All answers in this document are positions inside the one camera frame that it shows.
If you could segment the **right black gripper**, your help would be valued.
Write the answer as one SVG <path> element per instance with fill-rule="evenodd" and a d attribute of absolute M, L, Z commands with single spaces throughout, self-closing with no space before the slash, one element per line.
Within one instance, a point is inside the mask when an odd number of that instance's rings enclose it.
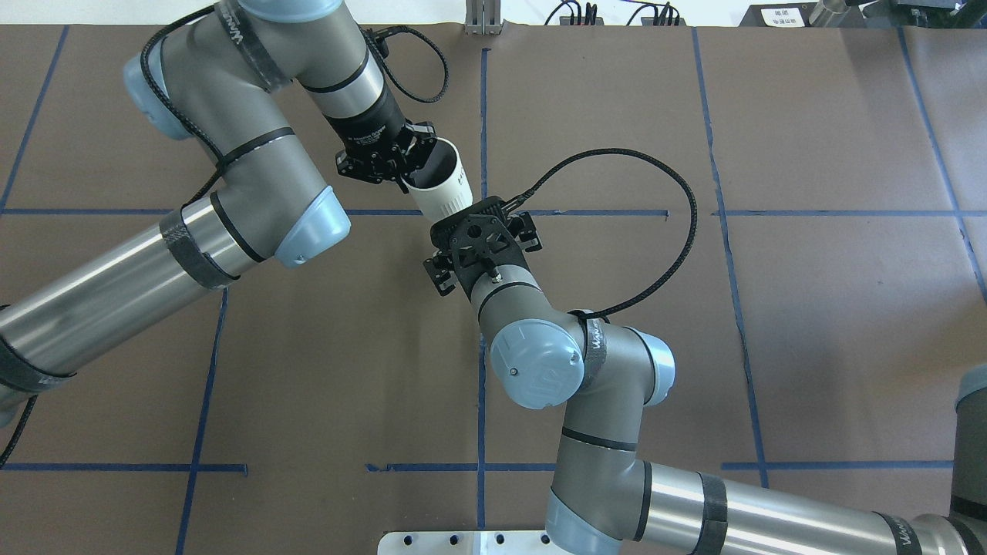
<path fill-rule="evenodd" d="M 483 275 L 504 280 L 499 266 L 528 268 L 523 254 L 542 249 L 541 240 L 529 212 L 511 215 L 512 208 L 500 197 L 488 197 L 431 225 L 436 251 L 423 266 L 439 295 L 451 294 L 456 284 L 471 295 Z"/>

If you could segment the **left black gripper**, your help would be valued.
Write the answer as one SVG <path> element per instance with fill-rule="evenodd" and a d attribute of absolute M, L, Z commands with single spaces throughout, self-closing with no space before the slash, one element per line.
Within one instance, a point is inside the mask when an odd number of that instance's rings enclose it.
<path fill-rule="evenodd" d="M 431 122 L 406 120 L 341 131 L 343 149 L 335 155 L 339 175 L 367 183 L 391 180 L 403 193 L 410 193 L 410 174 L 423 168 L 437 140 Z"/>

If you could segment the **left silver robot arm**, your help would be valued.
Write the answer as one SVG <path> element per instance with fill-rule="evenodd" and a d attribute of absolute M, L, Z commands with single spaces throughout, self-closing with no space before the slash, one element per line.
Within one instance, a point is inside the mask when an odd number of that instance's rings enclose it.
<path fill-rule="evenodd" d="M 336 136 L 338 172 L 404 193 L 435 159 L 387 84 L 372 35 L 342 1 L 219 1 L 128 64 L 135 105 L 194 137 L 214 171 L 182 207 L 2 309 L 2 422 L 78 369 L 274 257 L 296 267 L 348 235 L 348 215 L 274 101 L 299 84 Z"/>

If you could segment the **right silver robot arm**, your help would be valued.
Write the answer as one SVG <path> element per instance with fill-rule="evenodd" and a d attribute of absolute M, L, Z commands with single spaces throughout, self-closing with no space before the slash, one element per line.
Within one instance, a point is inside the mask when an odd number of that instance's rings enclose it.
<path fill-rule="evenodd" d="M 516 404 L 564 406 L 545 531 L 572 554 L 617 554 L 624 541 L 686 554 L 983 554 L 985 368 L 960 382 L 949 511 L 903 519 L 752 487 L 638 457 L 645 408 L 675 382 L 670 347 L 554 309 L 525 254 L 540 249 L 519 200 L 489 197 L 431 215 L 424 261 L 441 295 L 461 287 L 487 341 L 489 369 Z"/>

